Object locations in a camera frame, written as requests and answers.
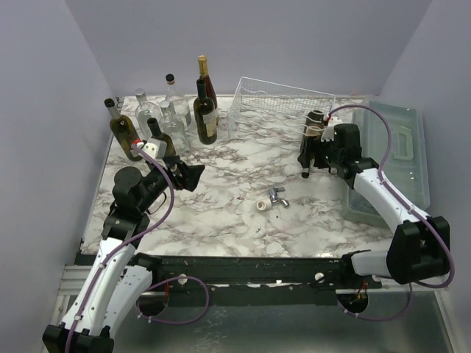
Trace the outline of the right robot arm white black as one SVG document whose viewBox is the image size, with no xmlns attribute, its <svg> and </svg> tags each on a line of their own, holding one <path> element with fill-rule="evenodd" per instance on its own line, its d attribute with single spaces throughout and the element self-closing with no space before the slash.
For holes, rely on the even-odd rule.
<svg viewBox="0 0 471 353">
<path fill-rule="evenodd" d="M 306 126 L 298 161 L 303 177 L 308 177 L 311 167 L 335 169 L 340 179 L 376 209 L 393 233 L 386 251 L 343 256 L 346 265 L 338 272 L 343 286 L 355 288 L 369 275 L 419 285 L 446 276 L 443 285 L 450 284 L 455 266 L 450 254 L 449 223 L 416 207 L 393 186 L 375 160 L 362 155 L 356 125 L 337 124 L 324 129 Z"/>
</svg>

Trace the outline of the red wine bottle gold cap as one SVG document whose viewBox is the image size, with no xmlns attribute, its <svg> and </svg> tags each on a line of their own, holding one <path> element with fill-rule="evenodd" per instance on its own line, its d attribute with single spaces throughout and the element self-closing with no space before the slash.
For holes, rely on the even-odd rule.
<svg viewBox="0 0 471 353">
<path fill-rule="evenodd" d="M 199 78 L 205 81 L 207 96 L 213 100 L 214 107 L 215 109 L 217 109 L 218 108 L 217 97 L 216 97 L 215 90 L 213 88 L 213 83 L 209 76 L 208 61 L 205 55 L 198 56 L 198 65 L 199 65 Z"/>
</svg>

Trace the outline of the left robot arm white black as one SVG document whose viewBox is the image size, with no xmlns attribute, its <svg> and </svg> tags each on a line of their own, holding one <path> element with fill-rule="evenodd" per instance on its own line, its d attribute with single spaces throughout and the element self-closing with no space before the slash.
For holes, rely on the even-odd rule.
<svg viewBox="0 0 471 353">
<path fill-rule="evenodd" d="M 162 285 L 161 261 L 139 254 L 141 238 L 155 229 L 148 209 L 167 190 L 193 191 L 205 169 L 186 165 L 178 156 L 159 163 L 145 157 L 150 172 L 124 167 L 114 176 L 110 212 L 92 268 L 71 309 L 58 325 L 48 325 L 48 352 L 111 352 L 114 336 L 139 296 Z"/>
</svg>

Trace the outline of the clear bottle dark cork stopper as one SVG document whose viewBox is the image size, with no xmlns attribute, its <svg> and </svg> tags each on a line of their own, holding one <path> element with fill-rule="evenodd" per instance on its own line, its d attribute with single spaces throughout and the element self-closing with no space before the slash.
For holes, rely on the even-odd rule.
<svg viewBox="0 0 471 353">
<path fill-rule="evenodd" d="M 175 114 L 183 120 L 185 128 L 189 129 L 192 120 L 187 98 L 177 89 L 173 74 L 166 75 L 166 84 L 168 85 L 166 100 L 173 104 Z"/>
</svg>

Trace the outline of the green bottle silver neck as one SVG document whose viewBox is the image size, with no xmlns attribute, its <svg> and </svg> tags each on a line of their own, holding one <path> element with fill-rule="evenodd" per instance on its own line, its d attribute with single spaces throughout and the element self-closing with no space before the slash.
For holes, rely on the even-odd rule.
<svg viewBox="0 0 471 353">
<path fill-rule="evenodd" d="M 132 148 L 132 144 L 139 139 L 134 124 L 129 117 L 122 115 L 118 111 L 116 103 L 112 98 L 105 99 L 104 104 L 111 116 L 110 129 L 122 151 L 131 161 L 141 160 L 142 156 Z"/>
<path fill-rule="evenodd" d="M 301 177 L 307 179 L 310 176 L 311 165 L 315 163 L 316 153 L 322 145 L 322 134 L 326 127 L 325 114 L 322 111 L 310 111 L 305 119 L 305 126 L 300 145 L 300 154 L 297 161 L 301 165 Z"/>
</svg>

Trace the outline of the clear bottle silver stopper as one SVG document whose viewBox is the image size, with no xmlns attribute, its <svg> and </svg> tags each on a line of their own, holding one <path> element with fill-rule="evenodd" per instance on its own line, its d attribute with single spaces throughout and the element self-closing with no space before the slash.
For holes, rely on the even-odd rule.
<svg viewBox="0 0 471 353">
<path fill-rule="evenodd" d="M 172 139 L 176 153 L 185 154 L 188 151 L 188 140 L 183 121 L 176 116 L 173 104 L 167 100 L 160 103 L 160 110 L 163 131 Z"/>
<path fill-rule="evenodd" d="M 143 133 L 144 140 L 148 140 L 152 136 L 152 131 L 150 130 L 147 121 L 150 118 L 155 118 L 159 121 L 161 119 L 161 111 L 155 103 L 152 103 L 147 99 L 144 89 L 136 89 L 135 97 L 138 101 L 138 106 L 135 109 L 135 116 Z"/>
</svg>

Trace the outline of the dark bottle black neck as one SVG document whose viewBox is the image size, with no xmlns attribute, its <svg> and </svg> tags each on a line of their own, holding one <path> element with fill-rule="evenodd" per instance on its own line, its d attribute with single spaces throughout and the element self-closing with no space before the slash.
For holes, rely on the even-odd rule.
<svg viewBox="0 0 471 353">
<path fill-rule="evenodd" d="M 196 81 L 197 97 L 193 103 L 199 140 L 205 145 L 217 139 L 216 108 L 213 100 L 207 95 L 206 83 L 203 79 Z"/>
<path fill-rule="evenodd" d="M 147 120 L 147 125 L 152 133 L 152 138 L 164 142 L 166 144 L 165 156 L 175 156 L 177 153 L 173 141 L 169 135 L 167 135 L 165 132 L 162 132 L 157 122 L 157 119 L 149 118 Z"/>
</svg>

